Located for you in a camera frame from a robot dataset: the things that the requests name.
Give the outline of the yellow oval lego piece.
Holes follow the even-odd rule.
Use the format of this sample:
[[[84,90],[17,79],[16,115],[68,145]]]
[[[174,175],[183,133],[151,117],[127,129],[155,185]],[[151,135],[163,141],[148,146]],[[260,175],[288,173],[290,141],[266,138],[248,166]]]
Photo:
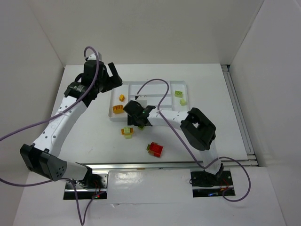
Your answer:
[[[112,107],[114,114],[121,114],[124,112],[124,106],[123,105],[115,105]]]

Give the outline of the small yellow lego brick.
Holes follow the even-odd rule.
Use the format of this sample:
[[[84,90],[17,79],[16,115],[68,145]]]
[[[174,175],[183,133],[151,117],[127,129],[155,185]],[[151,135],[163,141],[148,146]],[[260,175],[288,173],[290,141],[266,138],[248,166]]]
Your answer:
[[[124,95],[120,95],[119,96],[119,101],[123,102],[125,100],[125,96]]]

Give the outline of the red and green lego stack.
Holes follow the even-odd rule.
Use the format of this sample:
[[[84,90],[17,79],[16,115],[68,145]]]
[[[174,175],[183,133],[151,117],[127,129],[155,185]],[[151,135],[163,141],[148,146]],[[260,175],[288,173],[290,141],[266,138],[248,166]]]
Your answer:
[[[151,144],[147,145],[146,150],[148,151],[148,154],[160,158],[163,151],[163,146],[152,142]]]

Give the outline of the light green lego brick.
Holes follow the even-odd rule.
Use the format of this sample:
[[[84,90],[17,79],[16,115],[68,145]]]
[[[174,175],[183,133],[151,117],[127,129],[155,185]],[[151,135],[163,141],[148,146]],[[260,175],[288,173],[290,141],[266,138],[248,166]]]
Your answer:
[[[174,92],[174,96],[177,97],[177,98],[183,98],[183,92],[176,90]]]

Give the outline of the pale green small lego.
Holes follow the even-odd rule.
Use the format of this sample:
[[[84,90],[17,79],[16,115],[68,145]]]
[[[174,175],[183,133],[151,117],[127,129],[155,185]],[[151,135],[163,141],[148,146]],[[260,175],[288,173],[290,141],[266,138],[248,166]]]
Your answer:
[[[187,104],[186,100],[184,98],[180,99],[180,105],[185,106]]]

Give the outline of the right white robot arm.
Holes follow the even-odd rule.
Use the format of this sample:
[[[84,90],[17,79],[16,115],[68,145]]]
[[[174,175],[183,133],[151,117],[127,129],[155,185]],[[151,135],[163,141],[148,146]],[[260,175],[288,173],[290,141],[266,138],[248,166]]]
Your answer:
[[[211,183],[221,180],[224,166],[216,150],[216,126],[199,109],[193,107],[185,112],[161,110],[152,105],[143,107],[131,100],[124,111],[130,125],[169,126],[203,169],[206,180]]]

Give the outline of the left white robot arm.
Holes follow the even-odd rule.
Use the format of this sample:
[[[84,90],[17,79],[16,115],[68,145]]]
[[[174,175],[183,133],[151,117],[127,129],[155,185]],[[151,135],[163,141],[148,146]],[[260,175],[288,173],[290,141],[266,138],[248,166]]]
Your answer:
[[[71,179],[83,186],[92,186],[101,177],[87,165],[59,159],[65,139],[77,119],[87,110],[99,93],[122,85],[114,63],[87,60],[84,70],[68,85],[62,103],[42,134],[31,145],[24,144],[20,154],[29,171],[52,181]]]

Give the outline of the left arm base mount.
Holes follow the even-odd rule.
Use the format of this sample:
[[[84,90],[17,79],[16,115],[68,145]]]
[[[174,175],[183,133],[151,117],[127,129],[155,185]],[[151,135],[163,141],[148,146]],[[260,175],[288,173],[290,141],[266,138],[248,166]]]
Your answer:
[[[95,196],[96,200],[107,199],[107,185],[109,179],[109,172],[96,171],[94,172],[94,174],[98,175],[98,177],[92,179],[92,182],[89,185],[85,185],[79,181],[74,181],[79,200],[89,200],[93,196]],[[65,183],[63,199],[75,200],[74,188],[72,186],[72,183],[69,181],[66,181]]]

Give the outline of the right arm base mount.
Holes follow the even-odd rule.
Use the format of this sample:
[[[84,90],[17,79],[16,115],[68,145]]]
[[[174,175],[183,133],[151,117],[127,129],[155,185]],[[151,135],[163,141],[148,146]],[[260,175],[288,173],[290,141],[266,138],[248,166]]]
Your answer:
[[[192,186],[193,198],[218,197],[222,196],[223,192],[225,192],[225,196],[235,196],[232,175],[229,170],[224,171],[217,181],[209,179],[203,171],[191,171],[190,175],[189,183]]]

